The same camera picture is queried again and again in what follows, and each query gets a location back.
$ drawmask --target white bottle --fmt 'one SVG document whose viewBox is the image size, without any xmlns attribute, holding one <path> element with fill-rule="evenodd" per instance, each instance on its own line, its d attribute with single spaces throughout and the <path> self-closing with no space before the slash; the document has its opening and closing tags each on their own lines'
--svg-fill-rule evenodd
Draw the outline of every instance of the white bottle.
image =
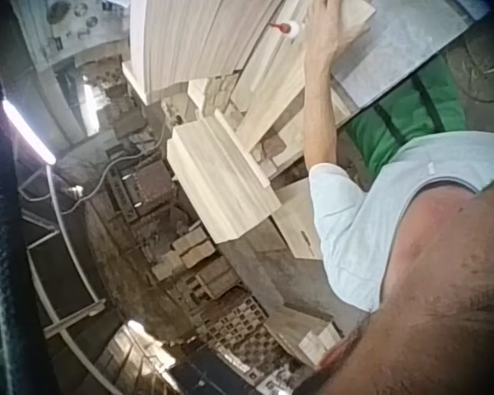
<svg viewBox="0 0 494 395">
<path fill-rule="evenodd" d="M 271 27 L 274 27 L 290 39 L 295 39 L 301 32 L 301 26 L 296 21 L 287 21 L 282 23 L 269 23 Z"/>
</svg>

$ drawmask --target man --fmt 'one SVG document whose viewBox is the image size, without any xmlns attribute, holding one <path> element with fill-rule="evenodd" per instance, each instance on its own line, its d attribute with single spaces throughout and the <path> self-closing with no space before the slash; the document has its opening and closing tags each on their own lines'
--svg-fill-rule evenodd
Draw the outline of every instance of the man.
<svg viewBox="0 0 494 395">
<path fill-rule="evenodd" d="M 347 126 L 376 175 L 364 193 L 337 166 L 330 71 L 358 34 L 338 33 L 340 3 L 315 1 L 309 14 L 304 157 L 329 284 L 346 303 L 374 312 L 434 234 L 494 180 L 494 133 L 464 131 L 437 59 Z"/>
<path fill-rule="evenodd" d="M 305 162 L 329 282 L 378 311 L 296 393 L 494 393 L 494 135 L 460 132 L 433 63 L 349 125 L 377 174 L 364 194 L 336 166 L 339 7 L 319 0 L 310 12 Z"/>
</svg>

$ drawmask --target wire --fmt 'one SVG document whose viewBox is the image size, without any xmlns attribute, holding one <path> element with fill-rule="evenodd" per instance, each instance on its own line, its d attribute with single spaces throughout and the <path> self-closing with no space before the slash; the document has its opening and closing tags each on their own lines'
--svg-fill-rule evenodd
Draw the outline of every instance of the wire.
<svg viewBox="0 0 494 395">
<path fill-rule="evenodd" d="M 81 197 L 79 200 L 77 200 L 75 202 L 75 204 L 69 208 L 68 210 L 66 211 L 62 211 L 62 214 L 63 216 L 66 216 L 67 214 L 71 214 L 72 212 L 74 212 L 77 207 L 79 207 L 79 205 L 83 202 L 85 202 L 86 200 L 88 199 L 91 199 L 94 197 L 94 195 L 99 191 L 100 187 L 102 186 L 103 182 L 105 181 L 105 178 L 106 178 L 106 175 L 108 174 L 108 171 L 114 166 L 116 165 L 117 163 L 119 163 L 120 161 L 123 161 L 123 160 L 131 160 L 131 159 L 137 159 L 137 158 L 140 158 L 141 156 L 145 156 L 148 152 L 150 151 L 154 151 L 157 147 L 159 147 L 159 145 L 162 143 L 163 141 L 163 137 L 165 136 L 165 123 L 163 123 L 163 128 L 161 129 L 161 135 L 159 137 L 159 140 L 157 142 L 157 144 L 151 148 L 149 151 L 142 151 L 142 152 L 139 152 L 138 154 L 136 155 L 132 155 L 132 156 L 123 156 L 121 158 L 118 158 L 116 160 L 114 160 L 113 162 L 111 162 L 109 165 L 106 166 L 105 170 L 102 172 L 102 175 L 99 179 L 99 182 L 97 183 L 96 187 L 93 189 L 93 191 L 91 191 L 90 193 L 88 193 L 85 197 Z"/>
<path fill-rule="evenodd" d="M 148 151 L 141 151 L 139 152 L 138 154 L 136 155 L 131 155 L 131 156 L 122 156 L 120 158 L 117 158 L 113 161 L 111 161 L 106 167 L 105 169 L 103 170 L 102 172 L 102 175 L 100 176 L 100 179 L 99 181 L 97 182 L 97 185 L 95 188 L 93 188 L 93 190 L 88 193 L 86 196 L 84 197 L 81 197 L 79 200 L 77 200 L 75 202 L 75 204 L 73 204 L 73 206 L 71 206 L 71 208 L 67 209 L 66 211 L 62 211 L 62 215 L 63 216 L 66 216 L 67 214 L 71 214 L 72 212 L 74 212 L 80 205 L 81 203 L 85 202 L 86 200 L 89 200 L 91 198 L 93 198 L 95 196 L 95 194 L 97 192 L 99 192 L 99 189 L 100 187 L 102 186 L 103 182 L 105 181 L 105 178 L 106 178 L 106 175 L 108 174 L 108 171 L 116 164 L 118 164 L 119 162 L 122 162 L 123 160 L 131 160 L 131 159 L 137 159 L 137 158 L 140 158 L 142 156 L 145 156 L 147 155 L 149 152 L 151 151 L 154 151 L 156 148 L 158 148 L 161 143 L 163 142 L 163 138 L 165 137 L 165 126 L 166 126 L 166 123 L 163 123 L 163 128 L 161 129 L 161 135 L 159 137 L 159 140 L 157 141 L 157 143 L 154 145 L 154 147 L 152 147 L 150 150 Z M 20 193 L 20 195 L 28 202 L 42 202 L 46 199 L 49 199 L 51 198 L 51 193 L 48 193 L 47 195 L 44 195 L 44 196 L 40 196 L 40 197 L 29 197 L 26 195 L 26 193 L 21 189 L 21 188 L 18 188 L 18 192 Z"/>
</svg>

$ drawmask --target white pipe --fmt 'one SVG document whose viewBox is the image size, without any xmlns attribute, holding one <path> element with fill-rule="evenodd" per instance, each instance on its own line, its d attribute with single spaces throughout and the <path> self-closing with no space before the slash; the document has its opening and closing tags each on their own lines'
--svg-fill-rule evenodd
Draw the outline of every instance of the white pipe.
<svg viewBox="0 0 494 395">
<path fill-rule="evenodd" d="M 33 284 L 35 285 L 35 289 L 37 294 L 39 294 L 40 301 L 42 305 L 48 312 L 48 316 L 53 323 L 58 323 L 60 320 L 58 319 L 57 312 L 51 305 L 49 301 L 48 294 L 42 286 L 42 281 L 40 281 L 39 273 L 36 271 L 35 265 L 33 264 L 33 260 L 31 259 L 31 254 L 29 250 L 27 251 L 27 259 L 30 263 L 31 275 L 33 276 Z M 88 357 L 82 352 L 81 348 L 75 343 L 66 329 L 62 329 L 60 331 L 60 336 L 62 336 L 64 342 L 68 345 L 69 349 L 75 354 L 75 356 L 82 362 L 84 367 L 88 369 L 88 371 L 105 387 L 110 393 L 113 395 L 123 395 L 118 388 L 116 388 L 92 363 L 88 360 Z"/>
<path fill-rule="evenodd" d="M 57 333 L 61 332 L 63 329 L 68 329 L 72 325 L 78 323 L 87 316 L 93 316 L 100 313 L 105 309 L 106 300 L 102 299 L 98 302 L 94 302 L 84 309 L 80 309 L 75 313 L 69 314 L 67 317 L 60 319 L 57 323 L 52 323 L 51 325 L 44 328 L 44 335 L 46 339 L 55 336 Z"/>
<path fill-rule="evenodd" d="M 34 241 L 33 243 L 29 244 L 27 246 L 27 249 L 33 249 L 34 247 L 38 246 L 38 245 L 41 245 L 44 241 L 48 241 L 49 239 L 51 239 L 52 237 L 58 235 L 60 233 L 60 230 L 54 230 L 53 232 L 51 233 L 48 233 L 46 236 L 44 237 L 41 237 L 40 239 Z"/>
<path fill-rule="evenodd" d="M 82 270 L 82 266 L 79 263 L 77 255 L 75 254 L 75 249 L 73 249 L 72 242 L 68 236 L 68 231 L 66 230 L 66 226 L 64 225 L 64 219 L 62 214 L 60 213 L 60 206 L 58 205 L 58 197 L 57 197 L 57 193 L 55 192 L 55 184 L 53 182 L 53 176 L 50 165 L 46 166 L 46 173 L 48 175 L 48 186 L 49 186 L 49 193 L 51 194 L 51 202 L 53 203 L 53 209 L 55 210 L 55 216 L 57 217 L 60 233 L 63 234 L 64 243 L 66 244 L 66 247 L 68 247 L 69 255 L 72 257 L 73 264 L 75 265 L 75 268 L 77 269 L 79 276 L 81 277 L 81 280 L 84 283 L 84 286 L 88 289 L 88 292 L 90 292 L 91 298 L 94 300 L 94 302 L 98 302 L 99 297 L 91 287 L 91 284 L 88 281 L 86 274 Z"/>
</svg>

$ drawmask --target metal frame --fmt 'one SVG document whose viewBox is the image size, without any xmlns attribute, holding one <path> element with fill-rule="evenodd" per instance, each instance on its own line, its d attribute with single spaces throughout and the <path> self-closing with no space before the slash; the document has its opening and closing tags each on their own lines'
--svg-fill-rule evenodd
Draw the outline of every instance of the metal frame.
<svg viewBox="0 0 494 395">
<path fill-rule="evenodd" d="M 30 222 L 31 224 L 37 225 L 41 228 L 44 228 L 49 231 L 48 234 L 45 236 L 41 237 L 40 239 L 36 240 L 35 242 L 29 244 L 27 246 L 27 258 L 30 264 L 30 269 L 31 269 L 31 275 L 33 277 L 33 284 L 35 286 L 36 292 L 40 298 L 40 301 L 42 302 L 42 305 L 44 306 L 49 318 L 51 319 L 52 323 L 48 327 L 44 328 L 44 335 L 48 339 L 55 334 L 59 333 L 64 342 L 68 345 L 69 349 L 75 354 L 75 356 L 81 361 L 81 363 L 84 365 L 84 367 L 99 381 L 100 384 L 103 385 L 110 393 L 113 395 L 123 395 L 123 393 L 114 386 L 113 383 L 111 383 L 97 368 L 95 365 L 91 363 L 91 361 L 88 359 L 88 357 L 82 352 L 81 348 L 75 343 L 75 341 L 72 339 L 68 332 L 68 328 L 71 327 L 73 324 L 78 323 L 82 319 L 84 319 L 87 316 L 92 316 L 95 314 L 98 314 L 100 311 L 105 309 L 105 299 L 99 299 L 95 291 L 93 290 L 93 287 L 91 286 L 90 282 L 88 281 L 88 278 L 86 274 L 84 273 L 84 270 L 82 269 L 81 264 L 79 263 L 78 257 L 75 254 L 75 250 L 72 246 L 71 240 L 69 239 L 68 232 L 66 230 L 66 226 L 64 224 L 64 220 L 62 218 L 62 214 L 60 212 L 60 208 L 58 205 L 58 198 L 57 194 L 55 191 L 54 187 L 54 182 L 52 178 L 52 170 L 50 166 L 46 166 L 46 174 L 48 177 L 48 185 L 49 185 L 49 192 L 51 193 L 51 200 L 53 203 L 53 208 L 55 211 L 55 216 L 57 217 L 57 224 L 54 224 L 51 221 L 46 220 L 45 218 L 42 218 L 40 216 L 37 216 L 36 214 L 27 211 L 27 210 L 22 210 L 22 218 L 25 221 Z M 37 246 L 41 245 L 45 241 L 48 241 L 49 239 L 52 239 L 56 235 L 62 235 L 64 239 L 64 243 L 66 244 L 66 248 L 68 249 L 68 252 L 70 254 L 70 257 L 73 261 L 73 264 L 75 265 L 75 268 L 77 269 L 77 272 L 82 280 L 82 283 L 88 290 L 91 298 L 93 299 L 93 303 L 87 305 L 83 309 L 80 309 L 76 311 L 75 313 L 72 313 L 68 315 L 65 318 L 60 318 L 57 315 L 57 312 L 55 311 L 53 305 L 49 301 L 49 297 L 46 294 L 46 291 L 44 289 L 44 286 L 42 285 L 42 281 L 40 280 L 39 273 L 36 270 L 36 267 L 33 263 L 33 259 L 31 257 L 31 250 L 36 248 Z"/>
</svg>

